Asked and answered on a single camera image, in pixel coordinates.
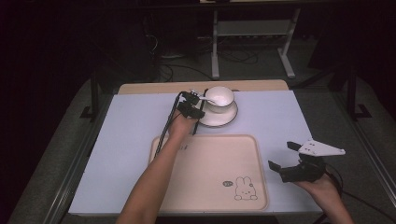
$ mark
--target beige tray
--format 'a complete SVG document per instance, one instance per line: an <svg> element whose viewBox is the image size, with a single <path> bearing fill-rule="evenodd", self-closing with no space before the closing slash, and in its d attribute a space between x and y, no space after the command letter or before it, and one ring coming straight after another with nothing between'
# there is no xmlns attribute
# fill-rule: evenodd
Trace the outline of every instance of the beige tray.
<svg viewBox="0 0 396 224"><path fill-rule="evenodd" d="M159 137L153 140L150 161L158 142ZM177 153L160 212L255 212L267 205L255 138L197 134L189 136Z"/></svg>

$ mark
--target white saucer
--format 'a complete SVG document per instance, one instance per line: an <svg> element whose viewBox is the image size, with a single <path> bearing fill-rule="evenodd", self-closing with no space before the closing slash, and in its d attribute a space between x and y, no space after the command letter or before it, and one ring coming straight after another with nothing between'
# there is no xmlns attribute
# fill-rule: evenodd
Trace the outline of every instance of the white saucer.
<svg viewBox="0 0 396 224"><path fill-rule="evenodd" d="M200 108L201 102L199 102L196 107ZM236 102L232 102L230 109L228 109L227 112L221 114L211 111L209 108L207 108L206 104L204 104L204 108L202 110L205 111L205 115L199 120L199 122L205 126L219 127L233 121L233 119L236 117L236 114L238 113L238 105Z"/></svg>

